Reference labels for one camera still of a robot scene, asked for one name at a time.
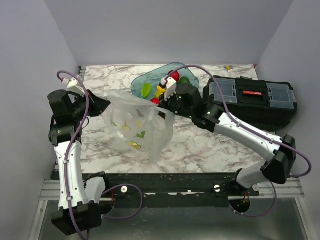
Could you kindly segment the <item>yellow-green fake starfruit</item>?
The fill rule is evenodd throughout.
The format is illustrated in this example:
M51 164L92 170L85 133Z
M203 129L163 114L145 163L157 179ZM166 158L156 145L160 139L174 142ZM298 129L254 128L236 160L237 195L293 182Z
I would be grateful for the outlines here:
M156 93L155 93L155 98L159 98L161 95L163 95L164 93L163 92L161 92L161 91L157 91Z

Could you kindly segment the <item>red fake apple front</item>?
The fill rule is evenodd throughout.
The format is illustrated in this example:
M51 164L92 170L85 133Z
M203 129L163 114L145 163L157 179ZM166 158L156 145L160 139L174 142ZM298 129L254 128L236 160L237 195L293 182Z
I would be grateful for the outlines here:
M152 98L150 101L156 105L160 104L160 100L158 98Z

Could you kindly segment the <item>green fake leaf fruit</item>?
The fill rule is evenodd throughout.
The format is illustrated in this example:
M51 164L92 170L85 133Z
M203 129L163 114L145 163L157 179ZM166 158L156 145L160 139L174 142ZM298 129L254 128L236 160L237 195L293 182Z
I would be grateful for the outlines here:
M146 99L150 92L152 91L152 85L150 83L144 83L141 88L141 96L143 99Z

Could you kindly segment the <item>teal plastic container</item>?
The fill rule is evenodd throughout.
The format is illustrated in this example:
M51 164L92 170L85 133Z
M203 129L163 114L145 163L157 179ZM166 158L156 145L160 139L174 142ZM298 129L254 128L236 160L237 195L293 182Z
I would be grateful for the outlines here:
M138 98L144 99L141 96L141 89L144 83L149 83L152 85L152 90L148 97L145 99L147 101L150 101L151 99L155 98L155 93L157 92L157 86L160 83L160 80L164 78L169 71L175 70L179 67L184 66L185 64L180 62L173 62L169 63L165 66L159 67L155 70L152 70L150 72L147 72L139 77L137 77L132 83L131 83L131 93ZM200 83L198 78L190 71L188 67L183 68L178 71L181 77L187 77L190 80L190 83L192 86L199 88Z

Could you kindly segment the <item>clear plastic lemon-print bag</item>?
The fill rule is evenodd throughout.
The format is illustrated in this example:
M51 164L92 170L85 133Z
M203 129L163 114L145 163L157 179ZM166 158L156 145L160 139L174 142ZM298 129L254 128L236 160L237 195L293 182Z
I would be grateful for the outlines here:
M110 105L102 117L109 132L127 149L159 160L174 135L175 116L155 103L121 90L109 90L103 99Z

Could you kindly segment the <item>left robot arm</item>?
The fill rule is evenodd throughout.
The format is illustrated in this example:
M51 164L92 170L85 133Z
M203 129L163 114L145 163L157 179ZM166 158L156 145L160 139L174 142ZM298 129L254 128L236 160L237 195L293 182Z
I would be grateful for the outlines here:
M56 90L48 96L53 112L48 134L58 161L60 196L52 224L66 236L89 231L102 224L100 199L111 191L107 175L95 173L83 180L82 128L87 117L100 116L111 104L91 91Z

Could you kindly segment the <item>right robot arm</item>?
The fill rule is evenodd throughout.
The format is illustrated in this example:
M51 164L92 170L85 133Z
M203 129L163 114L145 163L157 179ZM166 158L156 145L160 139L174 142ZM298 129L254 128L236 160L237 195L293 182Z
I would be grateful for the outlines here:
M205 101L190 84L178 86L172 95L168 91L163 93L159 107L191 119L200 129L231 138L262 157L262 161L236 172L230 182L234 195L241 196L253 185L266 181L283 185L289 178L297 158L292 136L279 137L240 121L222 106Z

